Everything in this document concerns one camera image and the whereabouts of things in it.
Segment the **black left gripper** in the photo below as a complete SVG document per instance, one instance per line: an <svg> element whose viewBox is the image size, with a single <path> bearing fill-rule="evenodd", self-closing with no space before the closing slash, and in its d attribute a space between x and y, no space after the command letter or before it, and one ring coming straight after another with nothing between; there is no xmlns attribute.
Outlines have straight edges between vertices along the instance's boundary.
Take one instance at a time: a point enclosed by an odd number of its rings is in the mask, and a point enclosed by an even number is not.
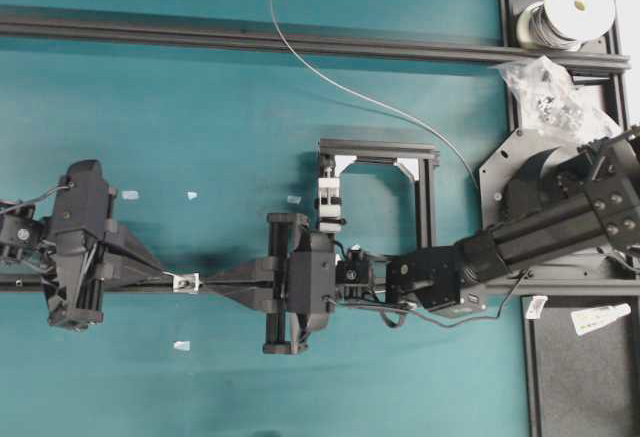
<svg viewBox="0 0 640 437"><path fill-rule="evenodd" d="M48 323L86 330L103 321L106 292L161 279L166 268L126 225L107 221L115 194L99 161L70 165L59 184L47 234L55 265L45 286ZM110 251L149 267L99 267L104 243Z"/></svg>

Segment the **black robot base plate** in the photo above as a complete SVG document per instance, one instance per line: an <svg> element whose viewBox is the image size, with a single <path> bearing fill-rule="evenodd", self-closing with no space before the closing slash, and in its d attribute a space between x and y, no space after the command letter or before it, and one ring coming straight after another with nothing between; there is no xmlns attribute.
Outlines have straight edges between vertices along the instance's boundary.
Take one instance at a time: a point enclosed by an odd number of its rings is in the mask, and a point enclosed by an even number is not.
<svg viewBox="0 0 640 437"><path fill-rule="evenodd" d="M576 144L538 130L515 130L479 168L482 227L487 228L505 220L505 188L509 180L528 158L539 152L559 148L549 164L557 165L577 154Z"/></svg>

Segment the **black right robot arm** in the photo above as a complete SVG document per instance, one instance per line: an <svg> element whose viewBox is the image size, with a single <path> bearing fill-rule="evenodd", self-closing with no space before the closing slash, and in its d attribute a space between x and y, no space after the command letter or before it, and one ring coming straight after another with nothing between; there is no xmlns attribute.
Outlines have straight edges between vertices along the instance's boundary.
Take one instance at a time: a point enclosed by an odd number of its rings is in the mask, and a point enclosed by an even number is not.
<svg viewBox="0 0 640 437"><path fill-rule="evenodd" d="M391 328L409 315L432 321L463 302L463 291L497 278L606 246L639 253L639 131L582 145L558 163L551 152L529 157L506 186L505 218L449 246L385 259L377 283L373 258L337 253L334 237L303 214L268 216L269 251L206 279L210 292L263 312L267 354L304 351L339 307L375 312Z"/></svg>

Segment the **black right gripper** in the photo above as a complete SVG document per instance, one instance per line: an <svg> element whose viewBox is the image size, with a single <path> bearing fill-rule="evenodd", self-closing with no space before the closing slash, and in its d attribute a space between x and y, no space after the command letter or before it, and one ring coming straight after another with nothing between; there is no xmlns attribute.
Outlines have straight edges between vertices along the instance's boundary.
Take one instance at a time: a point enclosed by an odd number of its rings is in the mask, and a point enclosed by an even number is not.
<svg viewBox="0 0 640 437"><path fill-rule="evenodd" d="M335 244L304 214L270 213L267 222L268 257L204 277L203 287L266 314L265 354L295 355L335 310Z"/></svg>

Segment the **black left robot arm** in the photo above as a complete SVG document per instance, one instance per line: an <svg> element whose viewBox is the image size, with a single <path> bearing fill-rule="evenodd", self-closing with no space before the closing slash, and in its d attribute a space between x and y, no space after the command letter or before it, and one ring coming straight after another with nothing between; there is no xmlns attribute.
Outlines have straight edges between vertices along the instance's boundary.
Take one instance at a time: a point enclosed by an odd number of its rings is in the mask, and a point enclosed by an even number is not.
<svg viewBox="0 0 640 437"><path fill-rule="evenodd" d="M1 262L36 261L48 324L83 331L103 322L104 291L163 277L166 267L113 216L117 190L98 160L70 165L27 201L1 202Z"/></svg>

